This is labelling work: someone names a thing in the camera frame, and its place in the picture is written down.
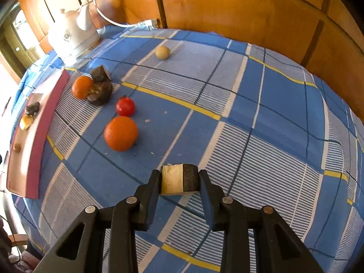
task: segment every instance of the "cherry tomato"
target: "cherry tomato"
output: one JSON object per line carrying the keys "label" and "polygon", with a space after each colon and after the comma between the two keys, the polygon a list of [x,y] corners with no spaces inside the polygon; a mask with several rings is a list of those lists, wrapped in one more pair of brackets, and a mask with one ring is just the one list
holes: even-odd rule
{"label": "cherry tomato", "polygon": [[130,117],[135,112],[135,104],[129,97],[121,97],[116,104],[116,113],[120,116]]}

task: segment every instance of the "beige ball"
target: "beige ball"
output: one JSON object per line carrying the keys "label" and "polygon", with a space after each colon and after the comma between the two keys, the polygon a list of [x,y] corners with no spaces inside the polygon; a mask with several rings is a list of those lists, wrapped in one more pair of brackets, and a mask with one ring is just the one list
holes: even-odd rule
{"label": "beige ball", "polygon": [[155,49],[155,56],[160,60],[166,60],[171,55],[171,51],[166,46],[159,46]]}

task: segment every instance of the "small orange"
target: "small orange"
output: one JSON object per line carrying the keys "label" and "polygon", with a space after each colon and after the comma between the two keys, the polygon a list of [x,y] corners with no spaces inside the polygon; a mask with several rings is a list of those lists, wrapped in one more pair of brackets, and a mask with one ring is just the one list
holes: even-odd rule
{"label": "small orange", "polygon": [[115,117],[104,129],[106,144],[118,152],[124,152],[131,148],[137,137],[137,125],[133,119],[125,116]]}
{"label": "small orange", "polygon": [[80,100],[85,99],[93,83],[94,81],[92,81],[90,77],[87,76],[78,77],[72,85],[72,94]]}

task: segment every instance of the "small wooden ball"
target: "small wooden ball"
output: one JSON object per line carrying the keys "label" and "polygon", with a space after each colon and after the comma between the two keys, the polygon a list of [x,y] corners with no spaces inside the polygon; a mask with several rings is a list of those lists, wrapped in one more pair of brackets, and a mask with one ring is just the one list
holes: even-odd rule
{"label": "small wooden ball", "polygon": [[13,147],[13,150],[15,153],[20,153],[21,150],[21,144],[20,143],[16,143]]}
{"label": "small wooden ball", "polygon": [[166,60],[171,55],[171,51],[167,46],[158,46],[155,49],[155,56],[160,60]]}

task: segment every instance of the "table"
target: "table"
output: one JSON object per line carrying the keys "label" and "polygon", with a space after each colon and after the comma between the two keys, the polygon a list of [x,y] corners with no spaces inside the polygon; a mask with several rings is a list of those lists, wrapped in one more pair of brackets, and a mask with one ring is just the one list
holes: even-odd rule
{"label": "table", "polygon": [[[170,48],[168,60],[155,57],[158,45]],[[52,56],[21,99],[61,67]],[[98,65],[114,87],[103,107],[71,93],[75,79]],[[274,206],[326,272],[342,272],[364,242],[363,124],[325,82],[285,56],[214,33],[132,29],[105,38],[70,73],[44,145],[39,199],[13,196],[41,252],[86,206],[115,205],[168,163],[207,169],[245,205]],[[120,153],[102,133],[123,95],[136,104],[139,137]],[[139,271],[219,271],[222,240],[206,225],[198,193],[162,197],[149,231],[136,233]]]}

